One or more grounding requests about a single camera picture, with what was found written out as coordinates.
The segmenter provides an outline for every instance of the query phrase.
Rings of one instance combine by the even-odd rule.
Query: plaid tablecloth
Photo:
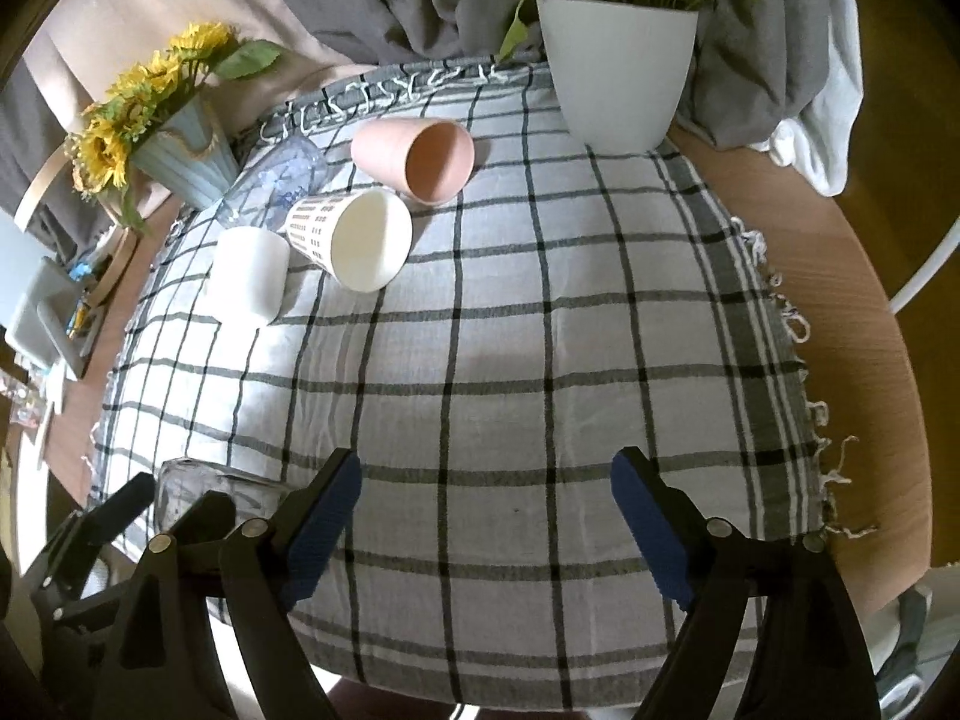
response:
[[[94,498],[180,456],[305,484],[354,446],[352,527],[291,615],[315,664],[488,707],[638,703],[683,620],[613,504],[618,449],[640,446],[752,536],[820,525],[779,308],[690,163],[669,143],[585,151],[545,65],[382,69],[260,133],[304,129],[328,191],[356,190],[371,181],[350,138],[384,111],[469,128],[467,188],[414,210],[413,253],[385,290],[354,295],[294,261],[280,318],[256,332],[203,307],[211,213],[171,234],[107,390]],[[151,533],[141,519],[128,552]],[[756,627],[751,607],[731,679]]]

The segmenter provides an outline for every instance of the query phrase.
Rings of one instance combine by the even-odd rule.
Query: blue gripper pad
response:
[[[610,487],[656,588],[683,611],[690,610],[696,597],[691,562],[699,563],[707,543],[702,515],[685,493],[664,484],[637,447],[621,449],[613,458]]]
[[[360,497],[362,477],[360,459],[352,452],[310,509],[287,550],[290,578],[280,588],[280,603],[285,610],[294,608],[297,601],[310,598],[317,589],[337,539],[347,527]]]

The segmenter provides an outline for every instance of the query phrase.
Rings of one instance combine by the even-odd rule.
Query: pink cup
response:
[[[378,119],[353,137],[360,170],[426,205],[454,199],[473,172],[473,138],[447,119]]]

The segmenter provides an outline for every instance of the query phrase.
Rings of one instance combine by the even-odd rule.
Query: potted plant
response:
[[[526,39],[524,1],[498,60]],[[683,92],[697,10],[708,1],[536,0],[571,134],[597,151],[659,146]]]
[[[105,101],[83,111],[85,127],[67,138],[74,187],[125,226],[143,223],[131,192],[131,164],[197,209],[215,204],[239,170],[200,92],[212,74],[222,80],[253,76],[280,52],[268,40],[237,38],[224,23],[191,23],[167,50],[120,74]]]

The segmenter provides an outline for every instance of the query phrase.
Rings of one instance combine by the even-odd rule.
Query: white cup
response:
[[[306,197],[294,203],[284,229],[292,247],[358,293],[386,287],[414,238],[407,206],[383,189]]]
[[[280,313],[290,245],[262,227],[220,234],[206,284],[210,314],[224,325],[266,327]]]

